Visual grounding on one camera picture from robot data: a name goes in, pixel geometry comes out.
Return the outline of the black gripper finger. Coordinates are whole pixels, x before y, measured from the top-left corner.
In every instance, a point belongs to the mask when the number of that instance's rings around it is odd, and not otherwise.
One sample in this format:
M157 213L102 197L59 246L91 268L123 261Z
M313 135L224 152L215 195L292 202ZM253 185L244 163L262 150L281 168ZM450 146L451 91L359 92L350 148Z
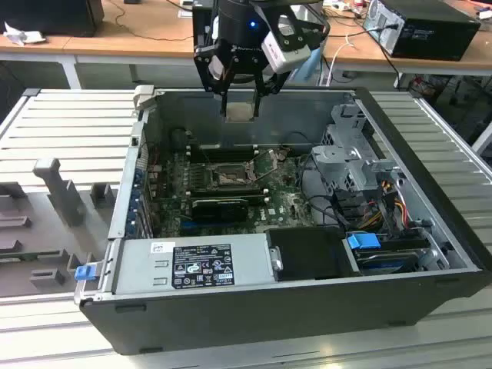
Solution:
M221 109L220 109L221 116L227 115L228 89L230 88L230 86L231 86L230 78L223 78L222 80L220 80L219 95L221 96Z
M253 97L253 117L257 118L259 116L259 109L261 105L261 99L264 96L264 79L263 75L254 76L255 90Z

